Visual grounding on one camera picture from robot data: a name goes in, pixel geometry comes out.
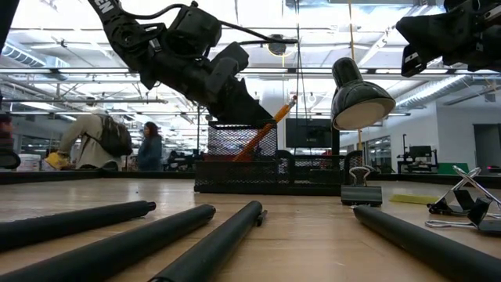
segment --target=binder clip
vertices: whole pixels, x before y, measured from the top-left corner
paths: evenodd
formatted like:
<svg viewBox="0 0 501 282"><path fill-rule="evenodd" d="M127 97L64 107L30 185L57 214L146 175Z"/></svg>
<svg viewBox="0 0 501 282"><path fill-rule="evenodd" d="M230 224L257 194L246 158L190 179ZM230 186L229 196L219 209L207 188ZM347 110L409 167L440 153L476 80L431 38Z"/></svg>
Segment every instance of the binder clip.
<svg viewBox="0 0 501 282"><path fill-rule="evenodd" d="M468 212L470 222L448 222L442 220L427 220L424 225L430 228L459 227L476 229L485 235L501 236L501 220L484 220L487 216L489 205L493 200L479 197Z"/></svg>
<svg viewBox="0 0 501 282"><path fill-rule="evenodd" d="M356 167L349 170L353 178L353 185L343 185L341 187L341 203L350 206L366 204L372 207L379 207L383 204L383 193L380 186L367 186L367 176L370 169L366 167Z"/></svg>
<svg viewBox="0 0 501 282"><path fill-rule="evenodd" d="M501 201L490 194L484 187L478 184L473 178L480 174L481 169L472 169L469 173L464 172L461 168L453 166L454 171L461 176L463 179L459 181L451 190L447 191L440 199L438 199L433 204L427 204L428 211L435 215L458 215L467 216L471 209L475 206L475 201L470 195L468 190L461 190L461 188L467 183L471 184L475 189L479 190L491 201L495 201L498 207L501 207ZM460 204L459 206L451 205L451 203L457 200ZM485 216L492 217L495 219L501 219L501 215L487 213Z"/></svg>

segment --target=computer screen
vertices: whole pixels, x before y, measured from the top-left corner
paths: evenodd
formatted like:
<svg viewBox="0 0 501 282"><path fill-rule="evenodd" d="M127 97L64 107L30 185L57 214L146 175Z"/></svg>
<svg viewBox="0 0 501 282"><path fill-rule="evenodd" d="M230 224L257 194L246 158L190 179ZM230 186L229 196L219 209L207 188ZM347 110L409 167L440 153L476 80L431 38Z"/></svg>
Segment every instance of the computer screen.
<svg viewBox="0 0 501 282"><path fill-rule="evenodd" d="M286 119L287 148L331 148L330 119Z"/></svg>

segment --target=desk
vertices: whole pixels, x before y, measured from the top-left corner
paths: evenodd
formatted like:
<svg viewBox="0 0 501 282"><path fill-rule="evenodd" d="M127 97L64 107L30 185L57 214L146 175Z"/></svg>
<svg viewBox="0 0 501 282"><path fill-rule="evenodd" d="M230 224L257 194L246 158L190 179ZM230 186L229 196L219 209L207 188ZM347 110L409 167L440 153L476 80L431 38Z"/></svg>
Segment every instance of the desk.
<svg viewBox="0 0 501 282"><path fill-rule="evenodd" d="M424 220L449 219L429 215L419 204L391 203L393 193L439 196L449 186L405 182L370 182L383 187L382 209L424 227ZM365 228L339 197L294 197L232 194L195 194L193 180L88 179L55 183L0 186L0 220L24 219L125 201L156 201L157 210L144 219L124 222L74 236L0 254L0 273L47 259L94 241L141 226L198 204L213 204L214 219L110 281L146 281L198 240L258 200L269 210L261 228L253 228L216 281L445 281L434 270ZM501 258L501 239L483 237L474 230L431 230Z"/></svg>

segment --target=beige jacket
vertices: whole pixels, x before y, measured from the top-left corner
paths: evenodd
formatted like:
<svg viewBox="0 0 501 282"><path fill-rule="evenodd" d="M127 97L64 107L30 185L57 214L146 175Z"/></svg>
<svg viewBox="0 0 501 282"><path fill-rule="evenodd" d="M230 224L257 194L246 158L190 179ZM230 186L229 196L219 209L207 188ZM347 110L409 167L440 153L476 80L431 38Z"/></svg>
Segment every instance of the beige jacket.
<svg viewBox="0 0 501 282"><path fill-rule="evenodd" d="M81 136L81 145L77 152L77 169L82 165L93 165L101 168L109 161L115 161L118 169L121 169L121 158L112 157L97 141L87 137L85 134L87 133L94 138L100 139L102 131L103 123L99 115L81 115L64 133L59 145L59 151L63 154L69 154L71 147L75 144L78 137Z"/></svg>

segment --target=person with backpack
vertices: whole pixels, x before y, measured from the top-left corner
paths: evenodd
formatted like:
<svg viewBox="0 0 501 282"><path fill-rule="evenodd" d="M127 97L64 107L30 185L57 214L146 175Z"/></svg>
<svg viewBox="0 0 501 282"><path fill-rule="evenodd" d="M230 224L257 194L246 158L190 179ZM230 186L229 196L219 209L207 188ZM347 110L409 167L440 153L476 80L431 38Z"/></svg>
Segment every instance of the person with backpack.
<svg viewBox="0 0 501 282"><path fill-rule="evenodd" d="M68 128L59 144L58 155L68 157L71 147L81 137L76 169L121 170L121 156L132 153L131 135L103 109L81 115Z"/></svg>

